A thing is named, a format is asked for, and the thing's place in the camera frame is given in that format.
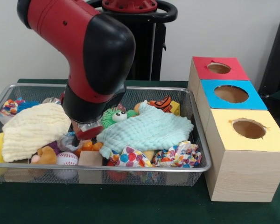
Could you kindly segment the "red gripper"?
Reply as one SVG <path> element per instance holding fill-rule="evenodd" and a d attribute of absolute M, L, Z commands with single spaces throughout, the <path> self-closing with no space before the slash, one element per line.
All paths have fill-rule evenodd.
<path fill-rule="evenodd" d="M 103 131 L 103 126 L 100 122 L 94 122 L 89 124 L 72 122 L 72 126 L 75 135 L 73 136 L 71 144 L 74 147 L 79 146 L 80 140 L 90 140 Z"/>

